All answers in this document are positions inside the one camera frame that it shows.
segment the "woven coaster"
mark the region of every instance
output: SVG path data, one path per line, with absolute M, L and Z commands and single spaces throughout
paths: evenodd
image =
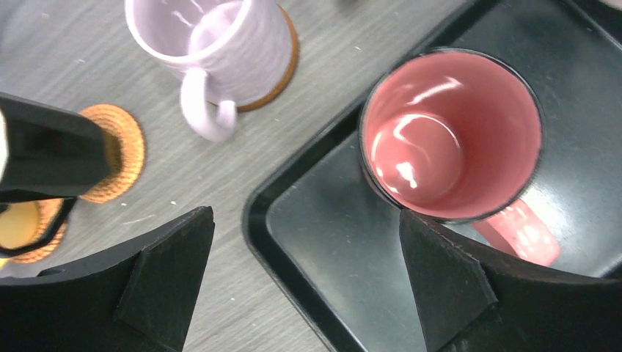
M 99 104 L 80 112 L 101 127 L 112 174 L 80 198 L 105 203 L 118 198 L 138 180 L 144 166 L 144 137 L 138 122 L 118 106 Z
M 282 7 L 280 7 L 280 9 L 281 9 L 281 12 L 283 13 L 283 16 L 285 17 L 285 21 L 287 21 L 288 23 L 288 27 L 290 28 L 290 33 L 292 37 L 292 57 L 290 60 L 290 65 L 288 66 L 288 70 L 285 71 L 285 75 L 283 76 L 283 79 L 277 84 L 277 86 L 271 92 L 268 93 L 268 95 L 255 101 L 254 103 L 250 103 L 245 106 L 239 106 L 238 107 L 239 112 L 255 110 L 273 101 L 277 96 L 279 96 L 279 94 L 281 94 L 281 92 L 283 92 L 283 90 L 285 90 L 285 88 L 288 86 L 288 83 L 290 83 L 293 77 L 293 73 L 296 72 L 296 66 L 298 65 L 298 56 L 300 53 L 300 42 L 298 40 L 298 34 L 296 33 L 296 27 L 294 27 L 293 22 L 290 16 L 288 15 L 288 13 Z
M 31 240 L 31 243 L 39 240 L 41 236 L 45 233 L 45 230 L 48 229 L 50 223 L 56 217 L 56 214 L 59 212 L 62 206 L 62 199 L 46 199 L 40 200 L 37 202 L 37 206 L 39 207 L 39 226 L 37 227 L 37 234 Z M 10 258 L 11 261 L 20 264 L 30 264 L 34 262 L 38 262 L 43 258 L 52 254 L 52 252 L 58 247 L 60 242 L 65 236 L 65 232 L 67 231 L 67 222 L 65 222 L 56 232 L 56 235 L 52 239 L 47 246 L 41 247 L 39 249 L 35 249 L 32 252 L 24 253 L 22 255 L 18 255 L 16 257 Z

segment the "plastic tray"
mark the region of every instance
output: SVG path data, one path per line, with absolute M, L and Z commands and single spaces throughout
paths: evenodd
M 545 149 L 525 201 L 589 276 L 622 268 L 622 12 L 594 0 L 475 1 L 408 51 L 490 54 L 544 109 Z M 368 187 L 356 133 L 370 90 L 249 198 L 249 248 L 333 351 L 425 351 L 398 237 L 398 209 Z M 469 225 L 451 227 L 485 242 Z

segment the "table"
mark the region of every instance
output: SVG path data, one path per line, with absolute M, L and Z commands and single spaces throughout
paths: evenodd
M 146 167 L 126 195 L 79 202 L 52 256 L 4 275 L 32 275 L 211 205 L 216 233 L 184 350 L 326 351 L 247 249 L 244 203 L 464 1 L 280 1 L 299 33 L 298 70 L 277 100 L 242 117 L 233 140 L 213 144 L 186 126 L 179 82 L 133 41 L 123 1 L 2 0 L 0 91 L 71 111 L 122 106 L 147 138 Z

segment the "lavender mug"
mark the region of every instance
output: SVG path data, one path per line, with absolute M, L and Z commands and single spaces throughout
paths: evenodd
M 622 10 L 622 0 L 601 0 L 603 4 L 607 4 L 614 9 Z
M 186 122 L 213 142 L 232 136 L 239 111 L 278 96 L 296 67 L 296 31 L 275 0 L 125 0 L 125 19 L 138 44 L 181 79 Z

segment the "pink mug handle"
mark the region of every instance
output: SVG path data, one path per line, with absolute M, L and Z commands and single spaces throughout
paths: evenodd
M 560 256 L 560 244 L 522 200 L 473 227 L 496 249 L 528 262 L 549 266 Z
M 179 94 L 181 111 L 186 122 L 200 136 L 212 142 L 224 142 L 235 131 L 238 109 L 233 100 L 223 100 L 218 104 L 218 114 L 212 117 L 205 94 L 208 77 L 202 68 L 186 71 Z

